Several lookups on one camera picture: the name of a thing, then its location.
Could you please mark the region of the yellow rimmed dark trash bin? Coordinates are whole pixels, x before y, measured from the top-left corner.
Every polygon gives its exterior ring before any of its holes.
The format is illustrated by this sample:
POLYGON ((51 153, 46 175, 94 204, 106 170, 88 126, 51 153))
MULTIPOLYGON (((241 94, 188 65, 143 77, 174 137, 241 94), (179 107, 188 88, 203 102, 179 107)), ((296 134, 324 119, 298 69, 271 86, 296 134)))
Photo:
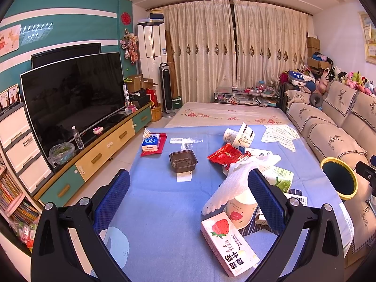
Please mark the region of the yellow rimmed dark trash bin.
POLYGON ((351 200, 356 195, 358 190, 356 175, 344 161, 335 157, 326 157, 321 161, 320 167, 343 202, 351 200))

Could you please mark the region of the green white wrapper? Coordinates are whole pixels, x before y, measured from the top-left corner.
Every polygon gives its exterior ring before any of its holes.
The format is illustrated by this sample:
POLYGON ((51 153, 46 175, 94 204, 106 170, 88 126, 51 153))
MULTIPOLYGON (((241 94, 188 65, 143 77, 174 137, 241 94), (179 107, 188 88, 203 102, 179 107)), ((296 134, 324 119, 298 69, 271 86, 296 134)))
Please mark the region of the green white wrapper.
POLYGON ((294 173, 281 167, 271 166, 264 169, 262 175, 270 185, 279 187, 284 193, 288 193, 293 183, 294 173))

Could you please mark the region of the pink strawberry milk carton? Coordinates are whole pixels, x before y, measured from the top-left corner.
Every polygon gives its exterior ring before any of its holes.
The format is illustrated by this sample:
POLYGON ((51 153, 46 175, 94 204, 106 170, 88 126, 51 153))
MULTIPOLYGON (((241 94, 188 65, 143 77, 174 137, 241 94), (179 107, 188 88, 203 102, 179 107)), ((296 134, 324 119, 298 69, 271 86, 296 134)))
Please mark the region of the pink strawberry milk carton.
POLYGON ((260 263, 225 212, 203 220, 201 233, 229 277, 237 277, 260 263))

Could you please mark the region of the red snack bag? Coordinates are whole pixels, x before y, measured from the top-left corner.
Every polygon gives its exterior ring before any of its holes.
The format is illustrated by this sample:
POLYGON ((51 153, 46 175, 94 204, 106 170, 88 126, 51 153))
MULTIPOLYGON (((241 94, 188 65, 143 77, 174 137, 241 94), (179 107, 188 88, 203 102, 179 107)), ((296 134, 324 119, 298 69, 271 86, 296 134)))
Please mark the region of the red snack bag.
POLYGON ((238 148, 227 143, 213 154, 207 156, 207 159, 213 163, 222 165, 226 171, 229 171, 231 164, 247 160, 251 156, 250 152, 241 152, 238 148))

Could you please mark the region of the white instant noodle bowl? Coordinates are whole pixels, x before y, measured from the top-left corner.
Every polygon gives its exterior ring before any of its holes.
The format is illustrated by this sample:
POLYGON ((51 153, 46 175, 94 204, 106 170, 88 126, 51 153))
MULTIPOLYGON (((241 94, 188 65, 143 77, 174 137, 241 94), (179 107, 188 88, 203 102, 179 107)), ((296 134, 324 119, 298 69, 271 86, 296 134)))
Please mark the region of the white instant noodle bowl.
POLYGON ((249 148, 254 138, 254 131, 244 122, 239 131, 236 133, 232 146, 235 148, 239 148, 240 146, 249 148))

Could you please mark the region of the small white yogurt cup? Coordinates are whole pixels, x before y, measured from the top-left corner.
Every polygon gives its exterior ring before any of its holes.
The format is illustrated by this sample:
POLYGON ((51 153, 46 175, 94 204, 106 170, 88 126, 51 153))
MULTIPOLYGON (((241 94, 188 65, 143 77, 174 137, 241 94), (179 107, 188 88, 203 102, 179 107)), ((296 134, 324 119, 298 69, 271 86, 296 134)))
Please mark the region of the small white yogurt cup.
POLYGON ((234 143, 237 135, 238 135, 237 131, 230 129, 230 128, 227 128, 224 132, 223 140, 224 140, 224 142, 230 143, 232 145, 234 143))

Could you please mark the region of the brown plastic tray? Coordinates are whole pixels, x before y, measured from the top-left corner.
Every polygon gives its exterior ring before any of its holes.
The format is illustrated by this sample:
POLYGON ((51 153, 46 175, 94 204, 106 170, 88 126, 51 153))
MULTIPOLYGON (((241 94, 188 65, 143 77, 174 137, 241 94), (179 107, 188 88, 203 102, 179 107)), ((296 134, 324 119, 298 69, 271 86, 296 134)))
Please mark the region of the brown plastic tray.
POLYGON ((192 150, 181 150, 173 152, 169 155, 169 161, 172 170, 175 173, 183 173, 193 171, 198 163, 196 156, 192 150))

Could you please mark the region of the beige sofa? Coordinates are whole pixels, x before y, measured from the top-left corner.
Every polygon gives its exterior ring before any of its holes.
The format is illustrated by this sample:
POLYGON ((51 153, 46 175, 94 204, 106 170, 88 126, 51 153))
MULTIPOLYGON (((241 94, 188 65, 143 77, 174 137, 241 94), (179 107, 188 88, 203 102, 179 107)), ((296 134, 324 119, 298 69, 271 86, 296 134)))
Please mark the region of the beige sofa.
MULTIPOLYGON (((322 106, 309 103, 309 94, 297 90, 284 93, 286 114, 304 137, 319 161, 335 157, 354 169, 375 155, 375 98, 333 81, 322 106)), ((375 215, 368 205, 369 182, 356 176, 358 190, 345 202, 354 226, 354 238, 345 258, 347 266, 361 260, 375 242, 375 215)))

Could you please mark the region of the tv cabinet with drawers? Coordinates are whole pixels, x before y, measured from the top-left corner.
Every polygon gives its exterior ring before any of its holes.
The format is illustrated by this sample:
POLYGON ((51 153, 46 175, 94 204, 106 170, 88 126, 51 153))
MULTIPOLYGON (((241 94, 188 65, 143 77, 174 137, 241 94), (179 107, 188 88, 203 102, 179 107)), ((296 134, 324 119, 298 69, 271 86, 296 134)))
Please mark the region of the tv cabinet with drawers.
POLYGON ((148 103, 124 120, 100 134, 54 174, 34 196, 44 205, 53 202, 64 206, 77 191, 152 119, 148 103))

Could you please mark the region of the blue star tablecloth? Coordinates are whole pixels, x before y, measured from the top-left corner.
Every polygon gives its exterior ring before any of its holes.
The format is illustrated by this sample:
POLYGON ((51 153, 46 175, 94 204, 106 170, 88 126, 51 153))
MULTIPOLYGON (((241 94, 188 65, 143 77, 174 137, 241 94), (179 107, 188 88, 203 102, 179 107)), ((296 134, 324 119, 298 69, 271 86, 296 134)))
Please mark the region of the blue star tablecloth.
MULTIPOLYGON (((245 281, 254 271, 229 277, 200 230, 201 210, 225 179, 222 166, 207 156, 222 147, 227 127, 151 129, 167 134, 163 152, 140 157, 138 151, 130 170, 130 188, 105 237, 131 281, 245 281), (169 161, 170 153, 182 148, 180 141, 170 143, 171 139, 183 138, 195 141, 188 145, 198 159, 189 181, 178 181, 169 161)), ((276 166, 294 173, 291 188, 301 190, 309 206, 333 206, 346 254, 354 237, 350 216, 316 157, 300 138, 291 141, 295 151, 277 141, 264 143, 262 136, 271 125, 251 128, 255 132, 251 147, 281 157, 276 166)))

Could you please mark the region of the glass bowl on cabinet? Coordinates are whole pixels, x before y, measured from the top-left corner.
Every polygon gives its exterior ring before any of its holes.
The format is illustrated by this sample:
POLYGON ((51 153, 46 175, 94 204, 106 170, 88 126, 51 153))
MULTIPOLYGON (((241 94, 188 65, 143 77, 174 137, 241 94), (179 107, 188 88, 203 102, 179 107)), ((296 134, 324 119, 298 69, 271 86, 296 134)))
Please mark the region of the glass bowl on cabinet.
POLYGON ((74 144, 69 142, 63 142, 61 144, 53 146, 49 150, 49 157, 51 161, 57 165, 65 165, 70 161, 75 153, 74 144))

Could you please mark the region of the clear water bottle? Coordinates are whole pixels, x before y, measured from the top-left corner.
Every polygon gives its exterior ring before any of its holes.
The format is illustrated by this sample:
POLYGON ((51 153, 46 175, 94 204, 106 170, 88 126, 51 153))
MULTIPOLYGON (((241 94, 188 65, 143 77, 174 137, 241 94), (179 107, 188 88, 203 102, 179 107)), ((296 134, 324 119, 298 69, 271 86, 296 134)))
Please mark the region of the clear water bottle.
POLYGON ((78 149, 83 150, 84 149, 84 143, 82 141, 82 138, 80 136, 79 131, 76 129, 75 126, 72 126, 72 130, 73 130, 73 137, 74 137, 74 140, 77 144, 78 149))

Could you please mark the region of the blue tissue pack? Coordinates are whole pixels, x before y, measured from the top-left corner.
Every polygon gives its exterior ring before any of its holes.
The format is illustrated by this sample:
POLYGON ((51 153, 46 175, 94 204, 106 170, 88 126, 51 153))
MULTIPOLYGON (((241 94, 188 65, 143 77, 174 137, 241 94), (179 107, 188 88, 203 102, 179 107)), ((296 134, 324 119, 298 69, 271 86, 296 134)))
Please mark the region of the blue tissue pack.
POLYGON ((142 152, 156 152, 159 149, 160 141, 161 138, 158 133, 151 133, 150 135, 145 136, 141 144, 142 152))

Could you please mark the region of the white paper label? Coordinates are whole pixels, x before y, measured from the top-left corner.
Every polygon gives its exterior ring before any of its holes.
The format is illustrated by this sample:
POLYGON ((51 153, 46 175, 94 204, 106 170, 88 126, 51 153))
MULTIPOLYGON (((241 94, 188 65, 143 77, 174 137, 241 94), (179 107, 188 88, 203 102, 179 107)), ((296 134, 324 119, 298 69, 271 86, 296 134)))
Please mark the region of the white paper label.
POLYGON ((192 171, 180 172, 176 174, 177 182, 191 182, 192 180, 192 171))

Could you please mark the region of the red cloth mat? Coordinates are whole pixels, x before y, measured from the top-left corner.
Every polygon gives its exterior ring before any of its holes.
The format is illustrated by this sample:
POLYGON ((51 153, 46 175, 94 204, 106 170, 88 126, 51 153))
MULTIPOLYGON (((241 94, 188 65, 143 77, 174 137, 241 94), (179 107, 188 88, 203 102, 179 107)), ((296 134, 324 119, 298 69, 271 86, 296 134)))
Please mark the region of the red cloth mat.
POLYGON ((145 137, 141 144, 141 157, 161 154, 166 140, 166 133, 151 133, 148 137, 145 137))

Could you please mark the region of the pile of plush toys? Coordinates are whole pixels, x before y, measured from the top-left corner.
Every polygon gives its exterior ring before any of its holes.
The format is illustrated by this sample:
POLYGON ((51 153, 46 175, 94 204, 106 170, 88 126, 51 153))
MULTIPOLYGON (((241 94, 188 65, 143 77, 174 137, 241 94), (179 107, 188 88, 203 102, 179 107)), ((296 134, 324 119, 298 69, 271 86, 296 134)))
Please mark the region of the pile of plush toys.
POLYGON ((347 73, 334 66, 331 60, 327 66, 320 60, 317 69, 304 65, 302 69, 289 70, 280 75, 278 106, 282 111, 287 111, 294 102, 302 102, 321 109, 333 82, 375 97, 373 83, 360 72, 347 73))

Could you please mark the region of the white plastic drawer unit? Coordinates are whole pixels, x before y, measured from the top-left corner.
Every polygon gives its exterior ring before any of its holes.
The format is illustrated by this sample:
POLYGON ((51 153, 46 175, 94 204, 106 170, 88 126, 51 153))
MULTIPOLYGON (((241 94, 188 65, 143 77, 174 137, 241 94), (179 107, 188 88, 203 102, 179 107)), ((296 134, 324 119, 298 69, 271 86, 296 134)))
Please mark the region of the white plastic drawer unit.
POLYGON ((12 170, 25 190, 34 196, 52 177, 22 103, 1 115, 1 146, 12 170))

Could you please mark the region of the cluttered low glass table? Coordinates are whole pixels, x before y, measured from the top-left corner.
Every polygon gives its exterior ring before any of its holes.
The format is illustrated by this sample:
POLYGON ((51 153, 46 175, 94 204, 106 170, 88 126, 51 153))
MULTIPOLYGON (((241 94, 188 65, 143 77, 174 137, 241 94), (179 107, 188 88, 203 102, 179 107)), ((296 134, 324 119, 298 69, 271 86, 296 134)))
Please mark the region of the cluttered low glass table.
POLYGON ((251 88, 219 87, 213 94, 213 102, 220 104, 277 107, 279 100, 276 88, 263 80, 251 88))

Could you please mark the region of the large curved television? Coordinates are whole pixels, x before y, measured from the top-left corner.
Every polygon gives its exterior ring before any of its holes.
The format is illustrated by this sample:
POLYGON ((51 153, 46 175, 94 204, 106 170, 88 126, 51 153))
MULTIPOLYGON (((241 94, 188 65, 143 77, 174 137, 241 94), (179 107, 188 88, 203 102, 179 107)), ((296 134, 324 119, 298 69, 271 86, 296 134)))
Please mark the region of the large curved television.
POLYGON ((91 54, 60 60, 20 76, 32 128, 45 156, 125 106, 121 55, 91 54))

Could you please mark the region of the floral bed cover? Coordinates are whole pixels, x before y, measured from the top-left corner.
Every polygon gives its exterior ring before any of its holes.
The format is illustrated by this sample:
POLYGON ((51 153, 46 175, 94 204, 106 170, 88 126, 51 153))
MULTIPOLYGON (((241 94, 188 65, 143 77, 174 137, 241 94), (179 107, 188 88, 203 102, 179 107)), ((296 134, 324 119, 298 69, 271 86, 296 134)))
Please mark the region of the floral bed cover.
POLYGON ((168 122, 167 128, 222 125, 291 125, 278 108, 234 104, 187 102, 168 122))

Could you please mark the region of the cardboard boxes stack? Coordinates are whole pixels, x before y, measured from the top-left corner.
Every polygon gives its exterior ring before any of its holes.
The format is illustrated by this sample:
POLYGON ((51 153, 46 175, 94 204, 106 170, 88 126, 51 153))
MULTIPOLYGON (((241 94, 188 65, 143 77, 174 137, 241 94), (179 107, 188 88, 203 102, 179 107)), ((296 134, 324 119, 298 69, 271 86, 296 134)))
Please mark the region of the cardboard boxes stack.
POLYGON ((321 52, 321 42, 315 37, 306 38, 307 63, 313 74, 321 74, 325 69, 330 69, 334 62, 321 52))

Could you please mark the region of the black tower fan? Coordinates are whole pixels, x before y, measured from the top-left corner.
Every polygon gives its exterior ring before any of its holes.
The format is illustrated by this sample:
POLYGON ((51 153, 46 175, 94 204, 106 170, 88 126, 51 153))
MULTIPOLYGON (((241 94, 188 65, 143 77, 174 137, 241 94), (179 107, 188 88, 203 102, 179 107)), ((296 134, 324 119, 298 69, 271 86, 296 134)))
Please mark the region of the black tower fan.
POLYGON ((172 118, 175 116, 173 111, 172 86, 170 80, 169 65, 160 63, 161 92, 163 98, 163 117, 172 118))

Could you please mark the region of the beige curtains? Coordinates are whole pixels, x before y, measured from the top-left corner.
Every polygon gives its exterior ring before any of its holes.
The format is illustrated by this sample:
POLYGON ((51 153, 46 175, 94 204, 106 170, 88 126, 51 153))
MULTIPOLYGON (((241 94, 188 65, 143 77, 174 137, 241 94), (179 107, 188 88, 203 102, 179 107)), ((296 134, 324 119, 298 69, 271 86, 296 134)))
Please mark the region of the beige curtains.
POLYGON ((242 0, 192 1, 161 11, 183 102, 211 102, 219 87, 276 86, 283 72, 306 63, 306 13, 242 0))

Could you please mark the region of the framed wall picture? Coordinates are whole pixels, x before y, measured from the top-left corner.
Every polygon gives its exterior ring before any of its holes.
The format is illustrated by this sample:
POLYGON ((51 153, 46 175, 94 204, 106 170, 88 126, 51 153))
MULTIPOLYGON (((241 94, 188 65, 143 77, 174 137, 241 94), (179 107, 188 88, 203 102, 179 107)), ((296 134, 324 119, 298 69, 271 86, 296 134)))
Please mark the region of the framed wall picture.
POLYGON ((367 63, 376 64, 375 26, 366 12, 358 12, 364 37, 364 54, 367 63))

